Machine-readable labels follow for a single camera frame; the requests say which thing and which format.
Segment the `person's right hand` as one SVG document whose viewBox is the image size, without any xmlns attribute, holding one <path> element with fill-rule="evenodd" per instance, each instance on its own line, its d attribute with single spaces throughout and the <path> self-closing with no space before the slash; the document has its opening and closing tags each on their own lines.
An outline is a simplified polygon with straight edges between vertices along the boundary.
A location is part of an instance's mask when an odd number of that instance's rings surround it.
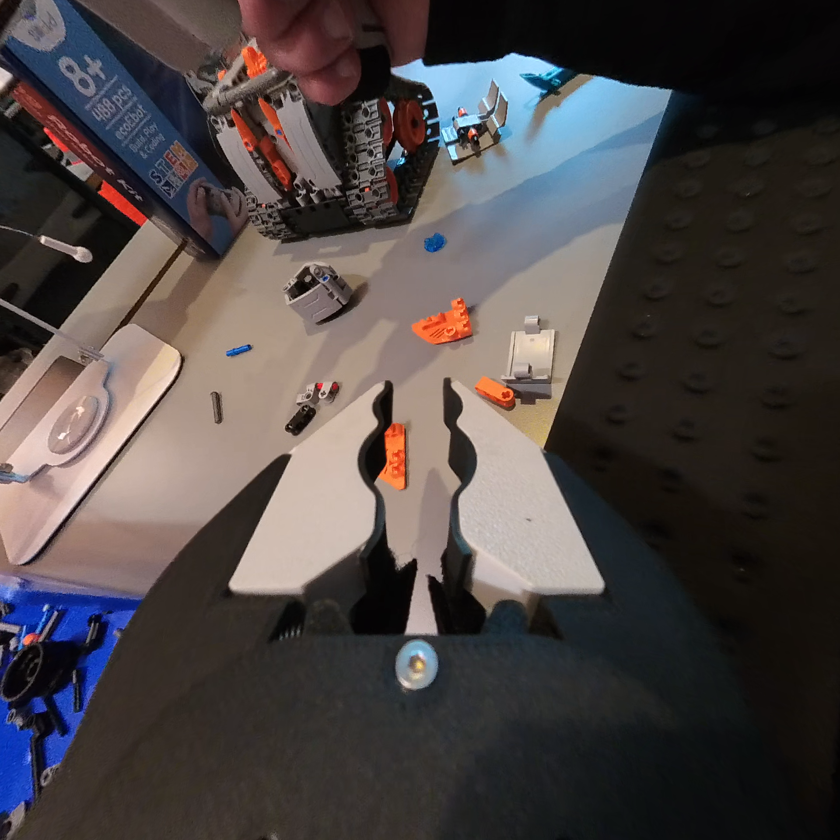
<svg viewBox="0 0 840 840">
<path fill-rule="evenodd" d="M 304 95 L 327 105 L 346 99 L 361 80 L 354 45 L 360 17 L 354 2 L 240 1 L 246 34 L 274 67 L 289 71 Z M 430 3 L 372 1 L 393 67 L 424 56 Z"/>
</svg>

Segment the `orange wing panel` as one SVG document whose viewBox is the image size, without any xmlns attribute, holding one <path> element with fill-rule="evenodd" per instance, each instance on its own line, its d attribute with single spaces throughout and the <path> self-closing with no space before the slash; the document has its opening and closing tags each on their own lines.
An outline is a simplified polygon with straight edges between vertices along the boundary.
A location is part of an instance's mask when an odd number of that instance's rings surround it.
<svg viewBox="0 0 840 840">
<path fill-rule="evenodd" d="M 451 308 L 412 325 L 414 334 L 432 345 L 453 343 L 473 335 L 469 310 L 462 297 L 451 301 Z"/>
</svg>

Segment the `robot kit box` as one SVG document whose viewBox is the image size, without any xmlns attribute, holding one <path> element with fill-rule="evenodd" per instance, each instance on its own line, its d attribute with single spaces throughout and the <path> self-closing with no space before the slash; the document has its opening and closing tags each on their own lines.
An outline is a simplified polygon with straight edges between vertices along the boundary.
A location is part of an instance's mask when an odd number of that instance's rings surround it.
<svg viewBox="0 0 840 840">
<path fill-rule="evenodd" d="M 2 62 L 80 133 L 115 187 L 186 239 L 223 256 L 245 225 L 245 199 L 217 155 L 185 80 L 148 55 L 140 79 L 72 2 L 10 2 Z"/>
</svg>

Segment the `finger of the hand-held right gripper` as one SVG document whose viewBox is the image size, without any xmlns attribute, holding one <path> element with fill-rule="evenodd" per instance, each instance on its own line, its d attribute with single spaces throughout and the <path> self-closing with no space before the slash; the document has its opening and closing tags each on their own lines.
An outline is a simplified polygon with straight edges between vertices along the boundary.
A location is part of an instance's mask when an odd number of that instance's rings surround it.
<svg viewBox="0 0 840 840">
<path fill-rule="evenodd" d="M 194 71 L 236 46 L 237 1 L 80 1 L 80 5 L 158 60 Z"/>
</svg>

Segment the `dark perforated panel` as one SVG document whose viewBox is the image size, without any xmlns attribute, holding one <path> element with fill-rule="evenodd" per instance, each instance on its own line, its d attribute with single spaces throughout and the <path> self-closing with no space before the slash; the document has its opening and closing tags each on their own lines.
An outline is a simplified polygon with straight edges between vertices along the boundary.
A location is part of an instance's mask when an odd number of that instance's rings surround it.
<svg viewBox="0 0 840 840">
<path fill-rule="evenodd" d="M 672 95 L 548 447 L 680 578 L 838 838 L 839 105 Z"/>
</svg>

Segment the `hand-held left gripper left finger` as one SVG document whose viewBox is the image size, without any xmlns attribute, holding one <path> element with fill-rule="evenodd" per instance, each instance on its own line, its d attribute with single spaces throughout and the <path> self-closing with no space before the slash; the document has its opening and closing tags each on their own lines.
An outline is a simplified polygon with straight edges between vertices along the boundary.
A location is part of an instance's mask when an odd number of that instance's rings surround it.
<svg viewBox="0 0 840 840">
<path fill-rule="evenodd" d="M 382 469 L 393 385 L 375 384 L 294 447 L 228 589 L 302 601 L 359 601 L 383 535 Z"/>
</svg>

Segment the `small orange brick piece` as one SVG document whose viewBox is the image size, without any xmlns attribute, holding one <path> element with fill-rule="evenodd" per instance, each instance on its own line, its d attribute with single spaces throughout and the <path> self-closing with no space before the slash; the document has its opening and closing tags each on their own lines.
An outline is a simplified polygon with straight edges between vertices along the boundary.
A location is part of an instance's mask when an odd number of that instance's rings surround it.
<svg viewBox="0 0 840 840">
<path fill-rule="evenodd" d="M 482 376 L 474 388 L 479 396 L 497 406 L 510 410 L 516 405 L 516 394 L 506 383 Z"/>
</svg>

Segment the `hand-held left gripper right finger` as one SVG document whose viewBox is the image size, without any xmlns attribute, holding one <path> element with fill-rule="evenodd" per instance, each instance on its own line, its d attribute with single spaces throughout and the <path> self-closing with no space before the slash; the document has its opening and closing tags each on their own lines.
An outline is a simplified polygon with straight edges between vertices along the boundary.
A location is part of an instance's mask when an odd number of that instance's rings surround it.
<svg viewBox="0 0 840 840">
<path fill-rule="evenodd" d="M 459 485 L 444 556 L 448 593 L 477 600 L 601 595 L 606 584 L 540 446 L 444 380 L 448 464 Z"/>
</svg>

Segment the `blue plastic brick separator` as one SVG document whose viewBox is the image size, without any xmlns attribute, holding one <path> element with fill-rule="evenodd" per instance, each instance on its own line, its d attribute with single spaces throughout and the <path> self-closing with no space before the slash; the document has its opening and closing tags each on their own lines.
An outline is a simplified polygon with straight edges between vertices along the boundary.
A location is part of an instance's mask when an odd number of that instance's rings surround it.
<svg viewBox="0 0 840 840">
<path fill-rule="evenodd" d="M 548 97 L 558 95 L 565 85 L 580 74 L 579 71 L 570 68 L 555 67 L 543 73 L 523 72 L 520 78 L 539 91 L 541 102 Z"/>
</svg>

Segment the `orange brick connector piece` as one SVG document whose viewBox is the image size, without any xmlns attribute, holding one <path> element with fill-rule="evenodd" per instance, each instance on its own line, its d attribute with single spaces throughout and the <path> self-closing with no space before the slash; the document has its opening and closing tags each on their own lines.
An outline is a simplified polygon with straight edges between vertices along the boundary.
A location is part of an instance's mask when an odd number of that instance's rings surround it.
<svg viewBox="0 0 840 840">
<path fill-rule="evenodd" d="M 377 479 L 395 490 L 407 488 L 407 429 L 392 423 L 384 432 L 385 464 Z"/>
</svg>

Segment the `grey toy brick assembly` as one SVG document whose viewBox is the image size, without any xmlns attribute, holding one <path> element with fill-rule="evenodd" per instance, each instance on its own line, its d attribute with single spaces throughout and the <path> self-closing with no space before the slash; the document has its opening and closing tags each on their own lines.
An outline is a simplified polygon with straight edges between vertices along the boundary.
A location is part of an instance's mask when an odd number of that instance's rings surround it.
<svg viewBox="0 0 840 840">
<path fill-rule="evenodd" d="M 287 307 L 309 327 L 339 316 L 351 303 L 354 289 L 330 264 L 303 264 L 282 288 Z"/>
</svg>

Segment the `small grey winged brick assembly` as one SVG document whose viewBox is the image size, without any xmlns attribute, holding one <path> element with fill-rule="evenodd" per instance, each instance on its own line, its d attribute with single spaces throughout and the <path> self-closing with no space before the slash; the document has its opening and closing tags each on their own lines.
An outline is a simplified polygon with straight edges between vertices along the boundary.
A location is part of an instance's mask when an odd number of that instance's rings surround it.
<svg viewBox="0 0 840 840">
<path fill-rule="evenodd" d="M 478 110 L 468 113 L 460 108 L 449 123 L 444 123 L 439 137 L 453 165 L 480 157 L 498 145 L 508 117 L 508 100 L 495 79 L 480 100 Z"/>
</svg>

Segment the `person's right forearm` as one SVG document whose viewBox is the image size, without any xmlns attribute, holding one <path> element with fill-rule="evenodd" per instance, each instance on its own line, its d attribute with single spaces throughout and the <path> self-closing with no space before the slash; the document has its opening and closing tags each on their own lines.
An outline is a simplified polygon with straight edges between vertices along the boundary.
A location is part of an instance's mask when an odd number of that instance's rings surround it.
<svg viewBox="0 0 840 840">
<path fill-rule="evenodd" d="M 430 2 L 428 65 L 509 54 L 710 99 L 838 98 L 839 2 Z"/>
</svg>

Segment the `grey flat brick piece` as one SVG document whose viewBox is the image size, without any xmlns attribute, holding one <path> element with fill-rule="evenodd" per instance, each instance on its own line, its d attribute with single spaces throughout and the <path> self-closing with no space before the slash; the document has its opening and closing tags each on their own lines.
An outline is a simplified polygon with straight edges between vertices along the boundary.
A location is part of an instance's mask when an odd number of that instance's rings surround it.
<svg viewBox="0 0 840 840">
<path fill-rule="evenodd" d="M 539 315 L 525 316 L 511 331 L 507 362 L 500 381 L 521 398 L 551 398 L 556 331 L 546 329 Z"/>
</svg>

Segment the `tracked toy robot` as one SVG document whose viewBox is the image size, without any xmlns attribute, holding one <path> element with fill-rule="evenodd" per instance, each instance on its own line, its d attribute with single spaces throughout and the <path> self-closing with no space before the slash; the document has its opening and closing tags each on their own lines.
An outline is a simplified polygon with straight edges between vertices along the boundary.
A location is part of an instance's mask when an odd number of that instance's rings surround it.
<svg viewBox="0 0 840 840">
<path fill-rule="evenodd" d="M 409 222 L 438 156 L 425 83 L 391 74 L 379 96 L 324 106 L 254 39 L 220 70 L 203 108 L 250 223 L 282 243 Z"/>
</svg>

